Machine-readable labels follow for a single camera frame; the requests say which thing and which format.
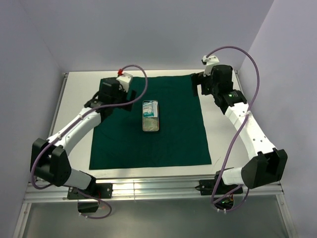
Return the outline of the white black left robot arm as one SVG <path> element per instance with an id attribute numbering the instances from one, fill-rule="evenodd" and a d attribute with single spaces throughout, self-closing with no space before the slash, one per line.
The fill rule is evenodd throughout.
<path id="1" fill-rule="evenodd" d="M 131 102 L 136 97 L 136 91 L 129 90 L 132 79 L 132 75 L 127 73 L 102 79 L 98 92 L 69 124 L 48 139 L 35 140 L 30 164 L 32 177 L 41 178 L 50 185 L 92 192 L 96 179 L 73 169 L 68 156 L 77 143 L 109 117 L 115 108 L 131 110 Z"/>

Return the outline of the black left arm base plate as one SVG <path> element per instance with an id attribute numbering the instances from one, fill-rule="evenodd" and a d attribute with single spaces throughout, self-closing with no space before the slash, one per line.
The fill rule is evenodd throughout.
<path id="1" fill-rule="evenodd" d="M 112 183 L 97 183 L 95 184 L 94 188 L 89 189 L 69 189 L 67 194 L 68 200 L 81 200 L 81 199 L 87 199 L 83 195 L 86 194 L 91 197 L 99 198 L 99 199 L 110 199 L 112 197 L 112 190 L 113 184 Z"/>

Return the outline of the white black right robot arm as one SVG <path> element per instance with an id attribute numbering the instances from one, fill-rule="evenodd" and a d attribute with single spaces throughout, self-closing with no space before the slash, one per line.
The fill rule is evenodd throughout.
<path id="1" fill-rule="evenodd" d="M 225 194 L 240 185 L 253 189 L 278 182 L 288 159 L 286 151 L 277 149 L 263 133 L 245 96 L 234 89 L 232 76 L 229 65 L 214 66 L 210 75 L 200 72 L 191 76 L 194 96 L 198 94 L 198 86 L 202 95 L 213 96 L 215 104 L 237 130 L 249 157 L 243 167 L 216 172 L 213 186 L 216 194 Z"/>

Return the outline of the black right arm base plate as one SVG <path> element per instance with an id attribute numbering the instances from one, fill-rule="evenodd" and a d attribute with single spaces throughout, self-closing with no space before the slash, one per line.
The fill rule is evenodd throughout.
<path id="1" fill-rule="evenodd" d="M 199 185 L 195 187 L 195 190 L 199 191 L 201 195 L 211 195 L 214 189 L 216 180 L 215 179 L 201 179 L 199 180 Z M 238 185 L 225 185 L 223 181 L 217 187 L 216 195 L 225 195 L 229 191 L 237 188 Z"/>

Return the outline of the dark green surgical cloth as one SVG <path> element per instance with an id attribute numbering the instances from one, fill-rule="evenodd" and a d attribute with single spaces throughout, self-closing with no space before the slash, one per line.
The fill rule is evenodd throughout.
<path id="1" fill-rule="evenodd" d="M 134 77 L 143 93 L 131 111 L 115 109 L 94 129 L 91 170 L 208 165 L 200 100 L 191 77 Z"/>

